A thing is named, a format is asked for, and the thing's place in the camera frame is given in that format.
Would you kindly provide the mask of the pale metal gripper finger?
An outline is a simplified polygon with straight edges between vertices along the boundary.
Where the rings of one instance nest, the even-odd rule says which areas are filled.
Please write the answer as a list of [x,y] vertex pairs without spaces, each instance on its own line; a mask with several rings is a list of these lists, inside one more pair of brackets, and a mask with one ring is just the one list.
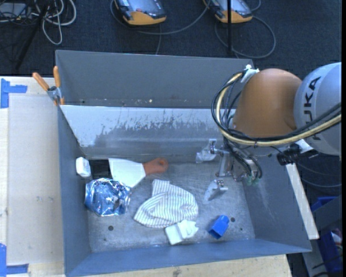
[[211,201],[223,195],[228,190],[222,179],[214,179],[207,187],[204,201]]
[[195,162],[203,163],[212,161],[217,155],[216,143],[217,140],[215,138],[210,138],[207,145],[200,152],[196,153]]

